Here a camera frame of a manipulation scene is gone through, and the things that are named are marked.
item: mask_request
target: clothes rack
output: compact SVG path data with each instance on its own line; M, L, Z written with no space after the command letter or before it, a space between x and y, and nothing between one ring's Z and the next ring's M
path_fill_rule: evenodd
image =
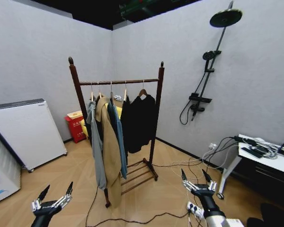
M90 145L91 145L91 136L90 135L90 125L86 123L86 118L87 118L87 110L86 110L86 106L85 106L85 102L84 102L84 98L83 98L83 94L82 94L82 90L81 90L81 86L91 86L91 85L111 85L111 84L133 84L133 83L149 83L149 82L157 82L157 95L156 95L156 116L155 116L155 127L154 127L154 137L151 139L151 150L150 150L150 157L149 160L147 161L146 158L143 158L143 160L136 162L134 164L128 165L127 167L133 167L136 166L140 163L144 163L144 166L141 166L139 168L136 168L130 172L127 173L126 176L128 176L129 174L132 174L133 172L136 172L144 167L148 167L148 170L143 172L142 174L139 174L131 179L126 180L125 182L122 182L121 185L124 185L138 177L141 177L143 175L145 175L146 173L152 173L152 176L150 176L149 178L137 183L136 185L126 189L125 191L123 191L121 194L124 194L128 191L130 191L131 189L141 185L144 182L147 182L148 180L154 178L155 181L158 180L158 175L156 173L156 171L153 168L152 165L152 159L153 159L153 152L154 152L154 148L155 148L155 139L156 139L156 132L157 132L157 125L158 125L158 117L159 117L159 109L160 109L160 101L161 101L161 93L162 93L162 85L163 85L163 77L164 77L164 67L163 67L163 62L161 62L161 66L159 67L159 75L157 79L139 79L139 80L115 80L115 81L94 81L94 82L86 82L86 81L79 81L78 78L78 74L77 74L77 70L76 67L74 65L73 59L72 57L68 58L69 64L70 64L70 71L71 71L71 76L72 76L72 80L74 82L74 86L76 89L76 93L77 93L77 97L78 97L78 101L81 107L81 111L82 111L82 115L85 121L85 125L87 127L87 131L89 134L89 141L90 141ZM108 190L107 188L104 190L104 194L105 194L105 199L106 199L106 207L110 206L110 201L108 199Z

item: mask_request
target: clothes hanger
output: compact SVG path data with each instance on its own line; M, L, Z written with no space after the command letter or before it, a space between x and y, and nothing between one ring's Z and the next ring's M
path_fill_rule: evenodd
M90 99L93 102L94 101L94 92L93 92L93 84L92 81L90 82L90 86L91 86L91 94L90 94Z
M114 105L114 94L113 94L112 82L110 82L110 101L112 102L112 105Z
M127 96L127 87L126 87L126 81L125 81L125 91L124 91L124 101L126 101L126 96Z
M101 92L100 92L100 85L99 85L99 81L98 81L98 89L99 89L99 97L102 98Z
M142 95L147 96L147 92L146 92L146 90L144 89L144 80L143 80L143 89L139 92L138 96L141 97Z

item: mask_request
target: shower head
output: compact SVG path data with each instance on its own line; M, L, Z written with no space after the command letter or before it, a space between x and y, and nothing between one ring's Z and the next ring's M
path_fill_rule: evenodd
M207 51L203 54L203 59L209 61L215 57L215 53L213 51Z
M228 27L237 23L242 17L242 11L239 9L227 9L216 13L211 19L210 24L213 27Z

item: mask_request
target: white appliance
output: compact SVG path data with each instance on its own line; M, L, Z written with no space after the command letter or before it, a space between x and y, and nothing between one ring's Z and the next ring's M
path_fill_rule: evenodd
M0 200L20 189L20 165L0 141Z
M32 172L67 151L43 99L0 105L0 133Z

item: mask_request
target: wheel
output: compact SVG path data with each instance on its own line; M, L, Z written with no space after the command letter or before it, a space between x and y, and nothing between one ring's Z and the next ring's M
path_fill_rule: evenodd
M222 193L217 193L217 197L220 199L220 200L224 200L224 195Z

